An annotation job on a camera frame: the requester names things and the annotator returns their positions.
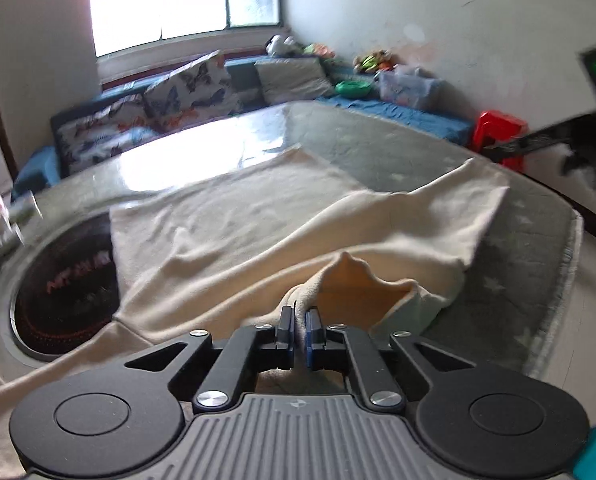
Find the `cream sweatshirt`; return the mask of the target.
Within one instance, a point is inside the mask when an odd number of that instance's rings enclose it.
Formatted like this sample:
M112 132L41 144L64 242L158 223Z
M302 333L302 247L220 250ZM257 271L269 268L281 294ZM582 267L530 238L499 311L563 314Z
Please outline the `cream sweatshirt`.
M222 339L291 304L377 338L422 333L458 296L508 186L469 159L414 191L378 193L294 148L112 209L119 310L90 341L0 387L0 479L22 473L8 421L27 393L196 328Z

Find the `red plastic stool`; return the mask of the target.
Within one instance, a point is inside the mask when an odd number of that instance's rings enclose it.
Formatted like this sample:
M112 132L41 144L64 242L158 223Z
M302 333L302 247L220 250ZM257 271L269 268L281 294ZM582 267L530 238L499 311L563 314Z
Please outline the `red plastic stool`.
M506 142L528 131L528 124L518 117L505 114L499 110L486 110L476 121L476 128L467 148L481 153L489 145Z

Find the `grey quilted star tablecloth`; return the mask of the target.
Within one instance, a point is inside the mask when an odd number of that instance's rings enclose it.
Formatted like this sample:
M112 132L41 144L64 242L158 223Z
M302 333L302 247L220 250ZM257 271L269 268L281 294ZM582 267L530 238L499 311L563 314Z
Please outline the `grey quilted star tablecloth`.
M537 378L583 234L520 174L316 101L172 133L36 202L0 269L0 425L46 382L287 306Z

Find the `clear plastic storage box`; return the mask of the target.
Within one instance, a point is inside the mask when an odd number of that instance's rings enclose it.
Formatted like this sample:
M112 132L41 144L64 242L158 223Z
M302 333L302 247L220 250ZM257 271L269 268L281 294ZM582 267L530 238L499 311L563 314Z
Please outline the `clear plastic storage box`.
M414 110L431 110L442 84L441 79L424 77L416 72L382 70L378 74L380 99Z

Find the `black induction cooktop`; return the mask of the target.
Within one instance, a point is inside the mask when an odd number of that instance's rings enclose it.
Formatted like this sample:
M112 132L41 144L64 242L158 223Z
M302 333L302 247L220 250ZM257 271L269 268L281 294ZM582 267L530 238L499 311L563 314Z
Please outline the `black induction cooktop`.
M118 310L120 292L107 211L91 214L41 245L10 300L16 346L53 361L93 338Z

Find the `colourful plush toy pile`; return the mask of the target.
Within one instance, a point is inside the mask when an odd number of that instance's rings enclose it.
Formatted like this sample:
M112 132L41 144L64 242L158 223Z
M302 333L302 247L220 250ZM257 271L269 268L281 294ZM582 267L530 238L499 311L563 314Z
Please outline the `colourful plush toy pile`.
M353 70L356 74L377 74L382 70L393 70L397 62L388 50L376 50L356 56Z

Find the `green plastic bowl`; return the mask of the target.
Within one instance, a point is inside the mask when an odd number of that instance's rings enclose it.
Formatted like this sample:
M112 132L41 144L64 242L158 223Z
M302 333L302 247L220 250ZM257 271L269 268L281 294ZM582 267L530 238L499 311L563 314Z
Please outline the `green plastic bowl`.
M361 100L371 95L373 84L363 80L345 79L335 85L335 90L343 99Z

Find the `blue corner sofa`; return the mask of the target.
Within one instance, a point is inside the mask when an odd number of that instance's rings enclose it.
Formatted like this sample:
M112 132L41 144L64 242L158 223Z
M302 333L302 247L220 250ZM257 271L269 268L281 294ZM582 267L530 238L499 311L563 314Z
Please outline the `blue corner sofa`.
M36 150L14 181L12 197L39 193L63 178L140 145L213 122L290 101L315 100L398 122L457 145L474 125L435 108L443 82L410 70L409 94L398 102L378 96L373 77L316 58L240 58L217 67L211 54L170 73L138 79L63 110L50 120L53 142Z

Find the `right butterfly pillow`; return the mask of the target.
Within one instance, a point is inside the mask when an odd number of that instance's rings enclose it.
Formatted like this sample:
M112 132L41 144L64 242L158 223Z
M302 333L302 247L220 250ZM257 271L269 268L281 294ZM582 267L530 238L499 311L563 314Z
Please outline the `right butterfly pillow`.
M243 110L221 51L168 73L149 86L143 98L153 122L163 133L235 116Z

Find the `butterfly pillow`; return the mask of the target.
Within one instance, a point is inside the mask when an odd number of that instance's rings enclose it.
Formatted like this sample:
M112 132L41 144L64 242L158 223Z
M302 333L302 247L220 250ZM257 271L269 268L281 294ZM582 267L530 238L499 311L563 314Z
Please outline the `butterfly pillow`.
M64 174L77 174L157 139L154 125L141 96L126 96L93 115L66 122L55 132Z
M149 86L143 98L153 122L163 133L235 116L243 110L221 51L168 73Z

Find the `left butterfly pillow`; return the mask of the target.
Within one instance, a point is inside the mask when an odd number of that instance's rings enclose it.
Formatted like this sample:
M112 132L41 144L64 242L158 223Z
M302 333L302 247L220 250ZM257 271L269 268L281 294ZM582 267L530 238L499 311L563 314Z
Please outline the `left butterfly pillow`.
M66 122L55 132L64 174L77 174L157 139L154 125L141 96L126 96L93 115Z

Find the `grey plain cushion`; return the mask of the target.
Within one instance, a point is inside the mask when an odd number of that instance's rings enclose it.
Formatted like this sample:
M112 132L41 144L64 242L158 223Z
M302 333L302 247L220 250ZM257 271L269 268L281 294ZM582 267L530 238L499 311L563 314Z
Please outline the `grey plain cushion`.
M255 62L255 70L269 105L335 94L318 58L269 58Z

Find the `panda plush toy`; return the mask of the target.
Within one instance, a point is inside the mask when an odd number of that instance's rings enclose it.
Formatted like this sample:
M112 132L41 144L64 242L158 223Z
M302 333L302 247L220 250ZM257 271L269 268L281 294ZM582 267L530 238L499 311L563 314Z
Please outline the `panda plush toy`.
M265 45L271 58L295 58L303 55L303 47L292 36L274 35Z

